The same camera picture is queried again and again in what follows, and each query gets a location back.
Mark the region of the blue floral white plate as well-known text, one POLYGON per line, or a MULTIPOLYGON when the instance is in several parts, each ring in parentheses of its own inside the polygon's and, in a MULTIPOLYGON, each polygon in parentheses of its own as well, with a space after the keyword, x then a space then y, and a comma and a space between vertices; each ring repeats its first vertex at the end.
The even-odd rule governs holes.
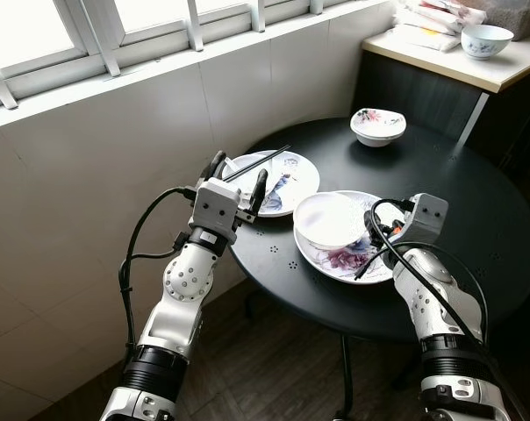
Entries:
POLYGON ((274 156, 269 163, 262 163, 237 179, 230 181, 240 189, 241 205, 249 202, 258 173, 268 172, 268 194, 258 212, 258 217, 272 218, 291 214, 306 197, 319 189, 320 173, 308 158, 285 151, 274 156))

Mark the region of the plain white bowl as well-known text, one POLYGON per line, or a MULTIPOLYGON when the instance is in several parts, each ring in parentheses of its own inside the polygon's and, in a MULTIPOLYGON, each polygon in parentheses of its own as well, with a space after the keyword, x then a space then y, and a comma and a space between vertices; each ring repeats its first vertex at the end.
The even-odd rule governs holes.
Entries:
POLYGON ((368 253, 372 248, 364 216, 376 196, 357 191, 312 194, 293 213, 294 229, 309 244, 326 252, 368 253))

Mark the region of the large purple floral plate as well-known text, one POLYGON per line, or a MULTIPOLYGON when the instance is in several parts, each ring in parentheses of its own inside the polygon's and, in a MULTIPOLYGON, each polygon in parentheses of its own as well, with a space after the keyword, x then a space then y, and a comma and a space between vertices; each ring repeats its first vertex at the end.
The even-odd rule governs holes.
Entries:
POLYGON ((367 285, 388 281, 392 278, 392 269, 384 261, 374 260, 376 248, 372 246, 368 253, 350 253, 349 250, 320 250, 297 235, 294 229, 298 252, 320 273, 344 283, 367 285))

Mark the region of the black round metal table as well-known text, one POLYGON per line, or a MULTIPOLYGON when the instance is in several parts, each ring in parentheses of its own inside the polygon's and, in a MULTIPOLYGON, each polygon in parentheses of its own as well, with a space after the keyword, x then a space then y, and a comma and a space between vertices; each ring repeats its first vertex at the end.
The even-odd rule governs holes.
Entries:
MULTIPOLYGON (((505 174, 433 130, 411 127, 384 147, 358 143, 345 118, 291 125, 250 145, 289 146, 317 166, 324 191, 449 204, 438 245, 476 278, 490 306, 490 352, 530 417, 530 208, 505 174)), ((261 290, 261 315, 208 342, 236 421, 329 421, 344 403, 340 336, 349 336, 353 421, 417 421, 418 345, 405 302, 389 283, 346 285, 298 253, 289 219, 242 228, 233 257, 261 290)))

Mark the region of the small pink floral bowl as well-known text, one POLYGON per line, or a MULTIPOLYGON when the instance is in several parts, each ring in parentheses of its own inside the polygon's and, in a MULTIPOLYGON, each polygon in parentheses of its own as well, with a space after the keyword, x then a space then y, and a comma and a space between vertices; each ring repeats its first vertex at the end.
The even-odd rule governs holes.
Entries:
POLYGON ((361 144, 382 147, 401 137, 408 128, 408 123, 401 113, 362 108, 350 118, 349 127, 361 144))

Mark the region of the dark cabinet with beige top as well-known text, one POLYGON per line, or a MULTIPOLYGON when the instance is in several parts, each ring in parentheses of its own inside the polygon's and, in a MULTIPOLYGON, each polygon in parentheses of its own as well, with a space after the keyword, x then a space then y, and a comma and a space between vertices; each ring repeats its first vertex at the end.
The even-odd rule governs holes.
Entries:
POLYGON ((442 53, 380 33, 362 42, 352 110, 405 116, 441 133, 501 171, 530 171, 530 36, 488 60, 456 46, 442 53))

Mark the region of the white barred window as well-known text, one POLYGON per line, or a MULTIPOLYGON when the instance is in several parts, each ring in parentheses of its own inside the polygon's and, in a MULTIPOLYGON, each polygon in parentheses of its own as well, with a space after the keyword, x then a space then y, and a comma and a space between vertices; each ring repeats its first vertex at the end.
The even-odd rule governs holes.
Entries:
POLYGON ((212 41, 388 0, 0 0, 0 108, 212 41))

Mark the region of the white pink plastic packet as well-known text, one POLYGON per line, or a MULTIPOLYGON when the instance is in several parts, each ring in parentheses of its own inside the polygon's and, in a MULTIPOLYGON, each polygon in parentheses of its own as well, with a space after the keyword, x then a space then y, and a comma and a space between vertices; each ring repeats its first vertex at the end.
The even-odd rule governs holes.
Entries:
POLYGON ((467 25, 480 25, 485 11, 458 0, 394 0, 394 25, 388 33, 403 43, 448 52, 467 25))

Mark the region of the white bowl with blue pattern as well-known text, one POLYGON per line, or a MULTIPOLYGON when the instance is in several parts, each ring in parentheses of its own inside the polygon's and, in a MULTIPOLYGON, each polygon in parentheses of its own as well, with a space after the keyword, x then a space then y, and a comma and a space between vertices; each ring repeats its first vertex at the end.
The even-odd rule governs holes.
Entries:
POLYGON ((461 31, 461 45, 470 59, 487 60, 500 53, 513 37, 513 32, 497 25, 466 25, 461 31))

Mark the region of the grey bag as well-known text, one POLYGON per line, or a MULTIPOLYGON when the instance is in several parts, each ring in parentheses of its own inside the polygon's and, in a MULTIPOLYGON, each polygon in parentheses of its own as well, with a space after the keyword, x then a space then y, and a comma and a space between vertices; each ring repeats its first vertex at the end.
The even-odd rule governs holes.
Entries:
POLYGON ((513 32, 513 40, 530 36, 530 0, 478 0, 487 13, 485 23, 513 32))

